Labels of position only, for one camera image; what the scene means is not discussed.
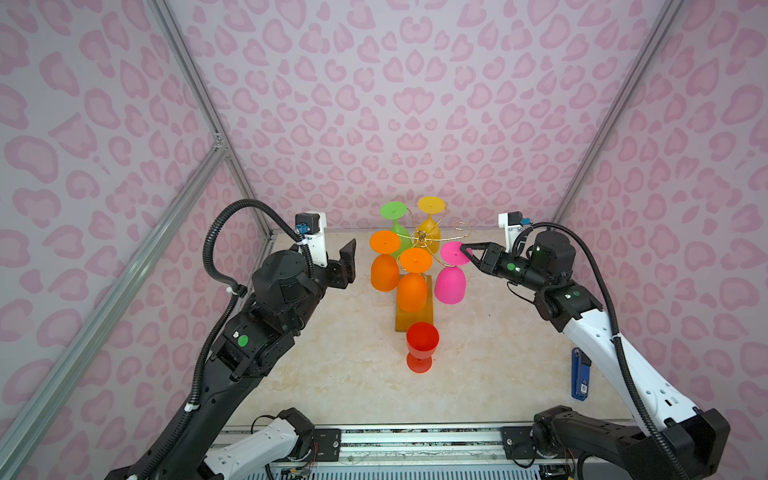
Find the pink wine glass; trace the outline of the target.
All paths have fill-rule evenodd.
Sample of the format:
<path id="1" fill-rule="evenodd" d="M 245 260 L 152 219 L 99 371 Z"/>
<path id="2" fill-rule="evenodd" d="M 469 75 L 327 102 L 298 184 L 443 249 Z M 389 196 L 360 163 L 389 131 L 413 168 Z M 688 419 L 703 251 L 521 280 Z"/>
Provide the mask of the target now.
<path id="1" fill-rule="evenodd" d="M 461 252 L 461 245 L 460 241 L 451 241 L 440 250 L 445 266 L 437 277 L 435 296 L 446 305 L 459 304 L 465 298 L 467 279 L 462 267 L 470 260 Z"/>

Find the orange wine glass front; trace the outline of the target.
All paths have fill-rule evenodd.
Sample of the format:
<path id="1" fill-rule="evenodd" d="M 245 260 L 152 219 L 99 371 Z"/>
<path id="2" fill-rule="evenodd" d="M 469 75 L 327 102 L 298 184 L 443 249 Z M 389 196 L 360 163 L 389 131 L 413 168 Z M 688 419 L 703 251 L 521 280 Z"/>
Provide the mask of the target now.
<path id="1" fill-rule="evenodd" d="M 400 309 L 416 313 L 426 305 L 428 288 L 424 274 L 433 264 L 433 257 L 423 248 L 405 250 L 398 259 L 400 267 L 406 272 L 397 287 L 397 305 Z"/>

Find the orange wine glass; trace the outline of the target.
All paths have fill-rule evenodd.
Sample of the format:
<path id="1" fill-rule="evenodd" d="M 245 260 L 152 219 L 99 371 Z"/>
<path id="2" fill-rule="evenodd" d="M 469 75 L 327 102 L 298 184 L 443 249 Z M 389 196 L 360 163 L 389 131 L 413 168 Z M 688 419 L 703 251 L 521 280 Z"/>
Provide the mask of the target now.
<path id="1" fill-rule="evenodd" d="M 398 285 L 399 267 L 393 254 L 399 250 L 400 244 L 400 237 L 389 230 L 378 231 L 371 236 L 370 247 L 378 254 L 371 265 L 371 285 L 380 292 L 390 292 Z"/>
<path id="2" fill-rule="evenodd" d="M 428 288 L 424 274 L 433 264 L 433 257 L 423 248 L 405 250 L 398 259 L 400 267 L 406 272 L 397 287 L 397 305 L 400 309 L 416 313 L 426 305 Z"/>

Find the red wine glass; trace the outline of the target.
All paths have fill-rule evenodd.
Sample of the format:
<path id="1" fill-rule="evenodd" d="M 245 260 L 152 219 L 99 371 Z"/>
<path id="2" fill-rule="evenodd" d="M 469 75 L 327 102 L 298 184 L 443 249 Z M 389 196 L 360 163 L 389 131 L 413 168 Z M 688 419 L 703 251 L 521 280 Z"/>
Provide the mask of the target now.
<path id="1" fill-rule="evenodd" d="M 433 355 L 440 342 L 437 328 L 426 322 L 417 322 L 406 332 L 408 368 L 415 373 L 426 373 L 432 367 Z"/>

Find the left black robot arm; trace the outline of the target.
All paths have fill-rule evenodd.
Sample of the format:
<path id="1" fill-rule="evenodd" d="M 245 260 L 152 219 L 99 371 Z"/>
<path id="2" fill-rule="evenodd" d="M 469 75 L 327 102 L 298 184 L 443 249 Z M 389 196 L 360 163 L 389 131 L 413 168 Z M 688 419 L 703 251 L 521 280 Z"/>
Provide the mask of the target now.
<path id="1" fill-rule="evenodd" d="M 280 412 L 263 431 L 239 445 L 212 451 L 234 411 L 295 344 L 330 288 L 356 278 L 357 243 L 339 259 L 307 266 L 296 246 L 270 254 L 252 275 L 242 310 L 227 316 L 216 340 L 204 347 L 185 404 L 134 464 L 110 479 L 241 479 L 266 464 L 311 454 L 313 424 L 297 409 Z"/>

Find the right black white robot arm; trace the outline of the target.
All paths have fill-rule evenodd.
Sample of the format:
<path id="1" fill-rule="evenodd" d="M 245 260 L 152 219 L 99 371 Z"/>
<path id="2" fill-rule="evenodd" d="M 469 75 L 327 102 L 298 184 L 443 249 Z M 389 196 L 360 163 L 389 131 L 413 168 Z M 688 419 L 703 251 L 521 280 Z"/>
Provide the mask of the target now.
<path id="1" fill-rule="evenodd" d="M 533 292 L 540 317 L 587 356 L 635 421 L 621 425 L 552 407 L 534 417 L 532 451 L 551 457 L 576 450 L 579 465 L 602 459 L 633 479 L 704 479 L 717 472 L 730 424 L 677 390 L 625 338 L 597 261 L 577 234 L 541 222 L 510 247 L 463 243 L 460 252 L 480 272 Z"/>

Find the orange wine glass back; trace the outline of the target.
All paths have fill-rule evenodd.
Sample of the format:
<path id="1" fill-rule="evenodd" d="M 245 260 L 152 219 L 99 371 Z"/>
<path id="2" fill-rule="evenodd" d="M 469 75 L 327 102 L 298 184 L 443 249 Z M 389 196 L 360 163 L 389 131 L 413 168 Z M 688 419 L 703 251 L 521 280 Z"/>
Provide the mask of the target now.
<path id="1" fill-rule="evenodd" d="M 393 254 L 399 250 L 400 244 L 400 237 L 389 230 L 378 231 L 371 236 L 370 247 L 378 254 L 371 265 L 371 285 L 380 292 L 390 292 L 398 285 L 399 267 Z"/>

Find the yellow wine glass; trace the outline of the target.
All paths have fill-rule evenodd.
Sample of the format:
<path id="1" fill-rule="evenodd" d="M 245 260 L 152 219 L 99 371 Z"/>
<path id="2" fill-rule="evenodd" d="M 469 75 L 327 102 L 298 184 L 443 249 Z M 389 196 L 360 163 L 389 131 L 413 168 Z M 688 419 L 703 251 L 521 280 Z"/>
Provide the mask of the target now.
<path id="1" fill-rule="evenodd" d="M 445 211 L 446 203 L 439 197 L 426 196 L 418 201 L 417 207 L 426 215 L 426 219 L 417 228 L 420 246 L 436 255 L 441 242 L 440 221 L 436 215 Z"/>

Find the green wine glass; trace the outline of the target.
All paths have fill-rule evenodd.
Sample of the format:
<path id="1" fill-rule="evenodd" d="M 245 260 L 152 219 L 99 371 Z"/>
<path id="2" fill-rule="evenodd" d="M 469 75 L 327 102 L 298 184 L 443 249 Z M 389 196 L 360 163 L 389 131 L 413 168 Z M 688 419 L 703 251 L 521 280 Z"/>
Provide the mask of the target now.
<path id="1" fill-rule="evenodd" d="M 395 259 L 413 246 L 411 233 L 400 223 L 408 214 L 408 207 L 399 201 L 391 201 L 381 206 L 380 215 L 392 222 L 390 230 L 395 233 L 400 241 L 399 248 L 392 254 Z"/>

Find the blue black stapler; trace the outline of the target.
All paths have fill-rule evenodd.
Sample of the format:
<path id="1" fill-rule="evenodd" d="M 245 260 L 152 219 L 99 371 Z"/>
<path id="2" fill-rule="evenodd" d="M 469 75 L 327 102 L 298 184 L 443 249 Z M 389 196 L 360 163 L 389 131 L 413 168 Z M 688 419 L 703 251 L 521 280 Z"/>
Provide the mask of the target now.
<path id="1" fill-rule="evenodd" d="M 571 396 L 585 401 L 589 395 L 591 378 L 591 359 L 580 348 L 571 351 Z"/>

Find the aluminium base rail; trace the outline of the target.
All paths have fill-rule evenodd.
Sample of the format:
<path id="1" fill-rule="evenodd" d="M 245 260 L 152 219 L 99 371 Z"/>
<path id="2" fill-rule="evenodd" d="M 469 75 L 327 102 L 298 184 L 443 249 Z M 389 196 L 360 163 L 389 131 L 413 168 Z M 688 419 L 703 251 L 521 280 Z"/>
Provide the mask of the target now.
<path id="1" fill-rule="evenodd" d="M 540 453 L 529 423 L 326 425 L 308 448 L 278 425 L 227 427 L 204 463 L 223 479 L 626 479 L 575 448 Z"/>

